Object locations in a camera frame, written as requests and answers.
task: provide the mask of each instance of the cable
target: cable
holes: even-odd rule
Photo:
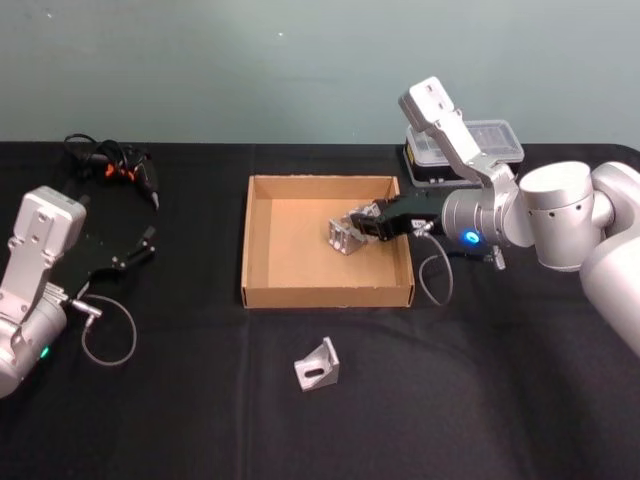
[[[93,298],[95,300],[102,300],[103,302],[111,303],[112,305],[115,305],[120,310],[122,310],[126,315],[127,319],[129,320],[129,323],[131,324],[131,334],[132,334],[131,349],[124,357],[114,362],[107,362],[105,360],[100,360],[98,357],[96,357],[93,353],[89,351],[89,348],[87,347],[87,334],[89,333],[89,328],[91,327],[90,322],[87,322],[87,324],[85,324],[84,329],[82,330],[82,350],[84,350],[84,353],[87,355],[87,357],[89,357],[95,363],[103,367],[119,367],[120,365],[123,365],[133,356],[133,353],[136,351],[136,345],[138,343],[138,330],[136,329],[136,323],[133,321],[133,316],[131,315],[131,313],[129,313],[129,310],[127,310],[121,303],[116,302],[113,298],[105,297],[102,295],[96,295],[93,293],[87,293],[83,295],[83,298]]]
[[[431,235],[428,232],[425,232],[423,234],[423,237],[426,237],[426,238],[428,238],[429,240],[431,240],[433,242],[433,244],[439,250],[440,255],[431,255],[430,257],[427,257],[422,261],[422,263],[420,264],[420,268],[418,269],[418,279],[420,280],[420,285],[422,286],[422,290],[424,290],[424,293],[427,294],[427,297],[429,297],[429,299],[436,306],[444,307],[445,305],[447,305],[451,301],[451,297],[453,296],[453,270],[451,269],[451,262],[449,261],[449,255],[447,255],[447,252],[444,251],[444,248],[442,248],[442,245],[440,245],[440,242],[438,242],[438,240],[436,240],[436,238],[433,235]],[[431,291],[429,290],[429,288],[425,284],[424,278],[422,276],[422,271],[424,270],[424,267],[429,262],[435,260],[439,256],[442,256],[442,258],[444,260],[444,263],[445,263],[445,265],[447,267],[447,273],[449,275],[449,290],[447,292],[446,298],[442,302],[438,301],[436,299],[436,297],[433,296],[433,294],[431,293]]]

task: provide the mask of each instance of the table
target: table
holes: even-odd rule
[[[83,188],[87,232],[124,245],[147,224],[158,229],[157,258],[117,295],[136,318],[138,350],[124,368],[100,368],[71,318],[51,355],[0,400],[3,480],[640,477],[640,360],[577,274],[545,270],[533,249],[506,250],[504,272],[455,261],[443,309],[420,291],[410,309],[242,308],[248,176],[393,174],[408,191],[398,146],[149,150],[157,216],[129,187]],[[525,151],[525,170],[565,159],[640,168],[640,153],[621,146]],[[21,196],[51,183],[59,152],[0,144],[4,238]],[[430,247],[411,243],[417,267]],[[105,320],[101,335],[118,346],[116,324]],[[293,361],[323,336],[340,356],[339,384],[303,394]]]

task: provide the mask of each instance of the cardboard box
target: cardboard box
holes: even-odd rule
[[[344,256],[329,219],[399,193],[395,177],[253,176],[242,259],[247,308],[408,307],[414,293],[405,235]]]

